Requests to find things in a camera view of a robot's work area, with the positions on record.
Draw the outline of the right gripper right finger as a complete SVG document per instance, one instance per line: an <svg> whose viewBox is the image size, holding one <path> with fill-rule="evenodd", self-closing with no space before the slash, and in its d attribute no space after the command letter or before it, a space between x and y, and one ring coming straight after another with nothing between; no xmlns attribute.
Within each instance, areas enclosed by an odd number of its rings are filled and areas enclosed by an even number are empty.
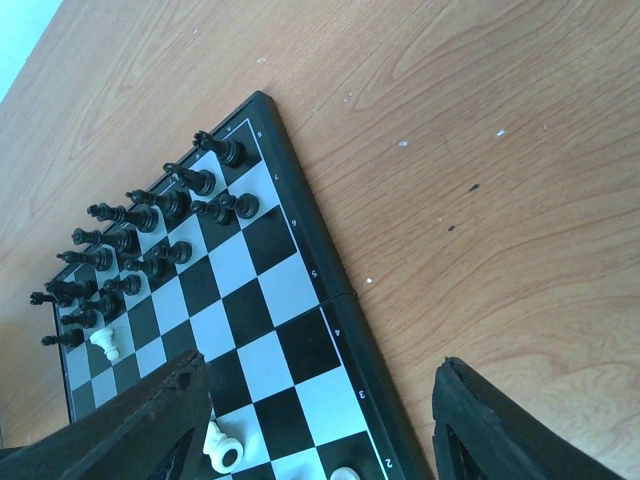
<svg viewBox="0 0 640 480"><path fill-rule="evenodd" d="M441 479L618 479L458 357L438 367L433 445Z"/></svg>

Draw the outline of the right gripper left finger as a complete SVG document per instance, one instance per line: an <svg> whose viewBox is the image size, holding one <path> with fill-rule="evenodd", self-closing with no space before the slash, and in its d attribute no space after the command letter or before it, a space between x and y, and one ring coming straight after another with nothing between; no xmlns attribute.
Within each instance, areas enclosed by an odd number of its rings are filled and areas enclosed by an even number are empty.
<svg viewBox="0 0 640 480"><path fill-rule="evenodd" d="M83 419L1 452L4 479L194 479L212 402L187 350Z"/></svg>

